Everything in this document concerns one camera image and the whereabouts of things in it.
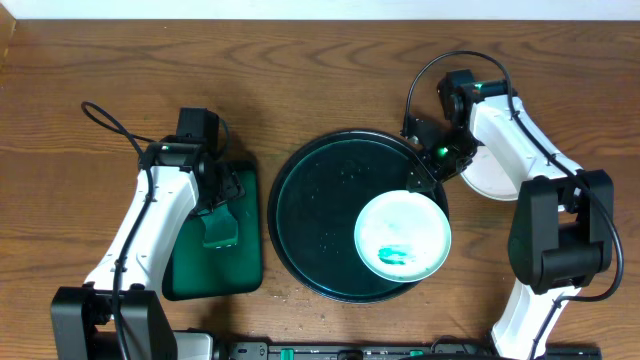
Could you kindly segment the white plate top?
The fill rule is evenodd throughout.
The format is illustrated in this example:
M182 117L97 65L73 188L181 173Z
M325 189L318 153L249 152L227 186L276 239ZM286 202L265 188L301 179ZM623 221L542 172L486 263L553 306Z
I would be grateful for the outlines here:
M471 164L461 173L476 193L497 201L516 201L516 187L486 146L479 146Z

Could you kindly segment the white plate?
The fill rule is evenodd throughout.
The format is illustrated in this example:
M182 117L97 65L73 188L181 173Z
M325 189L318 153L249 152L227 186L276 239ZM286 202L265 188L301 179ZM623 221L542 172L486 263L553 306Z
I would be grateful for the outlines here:
M354 245L362 263L375 275L411 283L433 275L444 264L452 231L434 200L394 190L376 196L360 211Z
M461 173L476 193L497 201L516 201L516 187L486 146L479 146L471 164Z

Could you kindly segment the green sponge cloth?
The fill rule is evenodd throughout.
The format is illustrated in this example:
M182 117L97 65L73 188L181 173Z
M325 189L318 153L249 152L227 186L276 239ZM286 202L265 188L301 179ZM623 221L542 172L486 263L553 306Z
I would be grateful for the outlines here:
M203 246L208 249L233 247L239 240L239 225L227 205L220 206L203 215L205 226Z

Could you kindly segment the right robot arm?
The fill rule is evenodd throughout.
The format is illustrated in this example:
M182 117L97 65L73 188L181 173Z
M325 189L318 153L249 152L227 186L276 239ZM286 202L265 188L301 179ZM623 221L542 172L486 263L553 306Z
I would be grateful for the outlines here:
M491 329L507 359L547 356L546 340L568 302L614 265L624 268L613 215L614 186L559 151L526 113L509 80L449 72L437 85L448 131L404 116L401 134L422 149L411 189L461 176L475 192L516 204L507 251L516 282Z

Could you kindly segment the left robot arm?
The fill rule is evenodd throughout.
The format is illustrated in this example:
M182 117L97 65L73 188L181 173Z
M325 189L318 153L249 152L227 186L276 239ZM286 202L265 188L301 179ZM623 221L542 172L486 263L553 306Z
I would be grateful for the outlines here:
M154 142L139 155L137 188L108 251L80 287L51 303L60 359L212 359L206 331L175 331L160 303L184 222L243 194L232 166L204 144Z

